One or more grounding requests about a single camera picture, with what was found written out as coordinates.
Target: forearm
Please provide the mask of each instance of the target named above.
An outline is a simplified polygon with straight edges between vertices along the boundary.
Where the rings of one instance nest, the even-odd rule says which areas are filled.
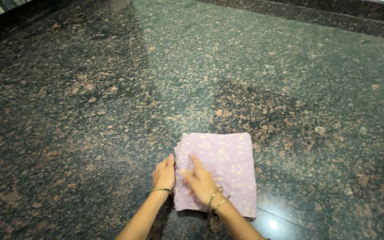
[[[217,194],[211,207],[216,208],[219,202],[223,199],[221,194]],[[216,210],[216,213],[222,221],[226,224],[235,240],[263,240],[262,235],[238,212],[235,206],[227,201]]]
[[[146,239],[168,192],[153,191],[115,240]]]

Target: speckled granite surface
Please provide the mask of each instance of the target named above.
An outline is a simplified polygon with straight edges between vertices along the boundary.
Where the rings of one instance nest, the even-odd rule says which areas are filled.
[[[0,239],[114,238],[181,133],[241,131],[264,236],[384,239],[384,38],[195,1],[74,2],[0,43]],[[162,212],[151,239],[230,239]]]

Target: right hand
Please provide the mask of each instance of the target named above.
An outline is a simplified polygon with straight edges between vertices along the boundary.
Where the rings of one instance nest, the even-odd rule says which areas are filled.
[[[182,168],[180,169],[180,173],[196,197],[202,203],[208,204],[211,196],[217,189],[216,182],[214,182],[210,171],[204,169],[201,161],[195,155],[189,155],[189,158],[192,160],[194,169],[192,171],[186,171]]]

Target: left hand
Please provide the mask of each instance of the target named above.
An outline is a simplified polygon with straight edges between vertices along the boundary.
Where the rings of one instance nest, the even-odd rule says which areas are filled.
[[[174,156],[170,156],[164,161],[158,163],[157,168],[152,173],[154,183],[152,189],[168,188],[173,189],[174,186]]]

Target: pink folded cloth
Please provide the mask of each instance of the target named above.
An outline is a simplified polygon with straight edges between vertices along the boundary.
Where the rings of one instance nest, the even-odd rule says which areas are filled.
[[[193,169],[189,154],[195,154],[204,168],[209,170],[223,195],[236,209],[249,218],[256,217],[256,178],[254,176],[253,145],[248,133],[183,134],[174,148],[176,154],[176,183],[174,206],[177,211],[190,209],[207,211],[206,204],[190,192],[183,183],[180,169]]]

